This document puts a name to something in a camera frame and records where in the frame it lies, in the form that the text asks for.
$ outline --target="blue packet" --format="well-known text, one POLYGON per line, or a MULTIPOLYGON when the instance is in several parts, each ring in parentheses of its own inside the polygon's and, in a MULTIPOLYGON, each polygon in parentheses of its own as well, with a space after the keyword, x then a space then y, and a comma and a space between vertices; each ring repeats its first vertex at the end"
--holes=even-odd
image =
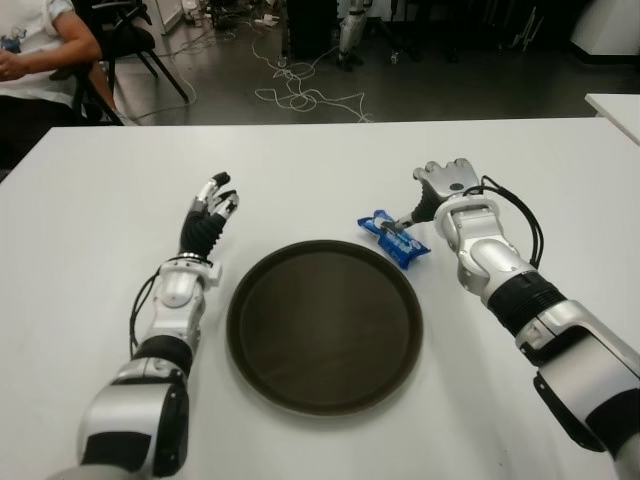
POLYGON ((406 230, 394 232, 384 227, 383 223, 386 222, 395 223, 395 220, 384 210, 376 210, 373 212, 373 217, 359 219, 358 225, 378 235, 378 245, 380 245, 403 270, 409 268, 409 262, 411 262, 411 260, 431 251, 409 235, 406 230))

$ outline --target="robot finger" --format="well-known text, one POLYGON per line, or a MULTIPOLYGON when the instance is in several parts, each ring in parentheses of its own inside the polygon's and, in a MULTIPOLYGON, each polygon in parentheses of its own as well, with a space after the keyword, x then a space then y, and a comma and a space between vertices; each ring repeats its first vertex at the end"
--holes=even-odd
POLYGON ((196 201, 207 204, 212 201, 213 196, 220 188, 225 186, 231 181, 231 177, 227 172, 218 173, 211 177, 211 179, 200 190, 200 193, 196 196, 196 201))
POLYGON ((240 197, 235 190, 224 192, 223 194, 216 197, 216 199, 218 199, 219 201, 211 211, 211 215, 220 215, 225 220, 228 220, 233 212, 237 210, 240 203, 240 197))
POLYGON ((437 169, 437 170, 441 170, 441 169, 442 169, 442 167, 440 166, 440 164, 439 164, 438 162, 429 162, 429 163, 427 163, 427 165, 424 167, 424 169, 425 169, 427 172, 431 173, 431 172, 433 172, 433 171, 434 171, 434 170, 436 170, 436 169, 437 169))

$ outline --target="gray floor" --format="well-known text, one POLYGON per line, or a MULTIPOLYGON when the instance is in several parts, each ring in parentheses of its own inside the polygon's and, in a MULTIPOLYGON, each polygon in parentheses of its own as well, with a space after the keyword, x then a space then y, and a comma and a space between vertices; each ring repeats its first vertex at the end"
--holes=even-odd
MULTIPOLYGON (((177 51, 204 30, 178 25, 158 35, 158 54, 177 51)), ((354 122, 358 117, 346 109, 318 105, 307 113, 278 108, 254 94, 258 88, 275 88, 288 94, 283 78, 252 53, 275 63, 280 32, 259 36, 240 25, 235 37, 219 36, 204 48, 163 61, 176 68, 193 86, 197 101, 139 120, 141 125, 217 125, 354 122)), ((640 73, 631 66, 588 66, 571 54, 527 52, 498 54, 465 51, 461 61, 449 64, 436 47, 425 51, 420 63, 403 57, 389 62, 390 49, 381 39, 364 39, 361 54, 365 65, 353 73, 339 71, 334 59, 321 60, 316 75, 303 90, 317 89, 328 98, 364 92, 363 111, 376 122, 416 120, 465 120, 594 115, 583 100, 590 92, 640 93, 640 73)), ((131 117, 165 107, 182 105, 177 92, 163 78, 154 79, 138 59, 124 59, 117 68, 116 100, 131 117)), ((347 102, 359 110, 358 100, 347 102)))

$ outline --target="round tray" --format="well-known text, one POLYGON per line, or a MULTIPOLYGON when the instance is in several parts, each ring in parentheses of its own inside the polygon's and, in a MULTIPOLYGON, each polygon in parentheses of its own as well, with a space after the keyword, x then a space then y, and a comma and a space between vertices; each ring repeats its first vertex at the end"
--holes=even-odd
POLYGON ((242 279, 227 319, 231 355, 258 392, 313 415, 364 410, 413 368, 422 315, 400 271, 330 240, 272 253, 242 279))

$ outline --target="white shirt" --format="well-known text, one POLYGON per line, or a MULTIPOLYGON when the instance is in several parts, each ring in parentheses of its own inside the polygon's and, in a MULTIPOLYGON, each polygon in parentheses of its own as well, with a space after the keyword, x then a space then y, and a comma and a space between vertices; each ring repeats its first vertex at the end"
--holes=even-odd
MULTIPOLYGON (((73 11, 71 0, 0 0, 0 45, 18 46, 19 54, 59 48, 64 40, 53 21, 73 11)), ((0 82, 0 96, 43 99, 71 106, 75 80, 49 80, 52 72, 25 75, 19 80, 0 82)))

